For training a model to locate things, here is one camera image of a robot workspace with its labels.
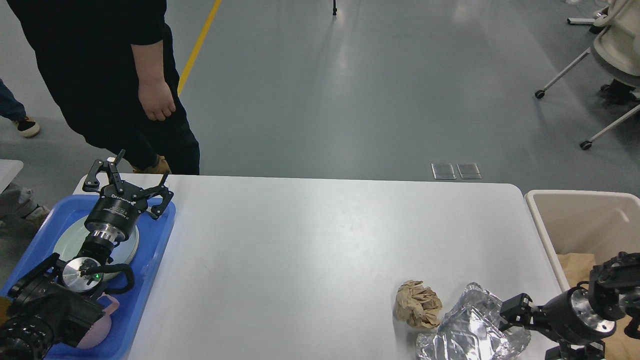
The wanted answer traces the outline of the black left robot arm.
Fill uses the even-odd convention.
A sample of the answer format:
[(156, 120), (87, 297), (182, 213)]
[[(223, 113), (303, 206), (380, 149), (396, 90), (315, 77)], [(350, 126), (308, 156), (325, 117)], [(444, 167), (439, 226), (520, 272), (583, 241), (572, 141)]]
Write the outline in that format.
[(114, 250), (130, 241), (143, 214), (159, 219), (174, 192), (166, 185), (169, 167), (152, 187), (123, 180), (118, 165), (124, 155), (122, 150), (112, 160), (97, 159), (86, 175), (82, 190), (97, 197), (76, 255), (65, 260), (51, 253), (7, 290), (3, 360), (43, 360), (57, 344), (86, 347), (107, 333), (109, 312), (100, 300), (135, 289), (133, 267), (116, 262)]

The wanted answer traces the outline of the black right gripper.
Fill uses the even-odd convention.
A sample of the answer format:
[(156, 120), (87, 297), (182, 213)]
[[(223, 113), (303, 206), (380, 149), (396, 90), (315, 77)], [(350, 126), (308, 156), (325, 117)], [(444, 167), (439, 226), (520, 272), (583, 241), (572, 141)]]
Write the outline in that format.
[(546, 360), (605, 360), (606, 344), (600, 340), (614, 335), (617, 322), (597, 314), (587, 293), (583, 287), (573, 287), (544, 305), (536, 305), (522, 292), (503, 301), (498, 329), (506, 332), (521, 327), (558, 342), (545, 352)]

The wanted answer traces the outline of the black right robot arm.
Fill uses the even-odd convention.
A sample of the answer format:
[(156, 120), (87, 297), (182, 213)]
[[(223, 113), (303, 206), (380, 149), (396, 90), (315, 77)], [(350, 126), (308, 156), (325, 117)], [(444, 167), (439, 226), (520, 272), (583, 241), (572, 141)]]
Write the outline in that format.
[(624, 334), (639, 339), (639, 291), (639, 254), (620, 251), (592, 267), (588, 281), (544, 305), (535, 305), (525, 292), (503, 301), (498, 328), (524, 328), (555, 342), (545, 353), (547, 360), (603, 360), (604, 340), (615, 334), (617, 321), (630, 317)]

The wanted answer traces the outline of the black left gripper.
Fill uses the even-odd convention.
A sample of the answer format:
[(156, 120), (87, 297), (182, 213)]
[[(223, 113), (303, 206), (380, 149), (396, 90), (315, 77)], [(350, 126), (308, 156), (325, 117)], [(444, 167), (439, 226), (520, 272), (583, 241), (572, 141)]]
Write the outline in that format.
[[(82, 183), (83, 192), (100, 195), (89, 212), (84, 227), (90, 232), (110, 229), (116, 234), (115, 242), (130, 239), (142, 213), (148, 214), (153, 220), (159, 219), (174, 197), (174, 192), (166, 185), (170, 175), (167, 171), (162, 174), (158, 185), (139, 187), (133, 191), (132, 200), (124, 198), (125, 185), (117, 167), (125, 153), (122, 149), (112, 161), (96, 159)], [(99, 174), (105, 174), (107, 178), (103, 186), (98, 180)], [(149, 201), (153, 198), (160, 198), (160, 203), (149, 206)]]

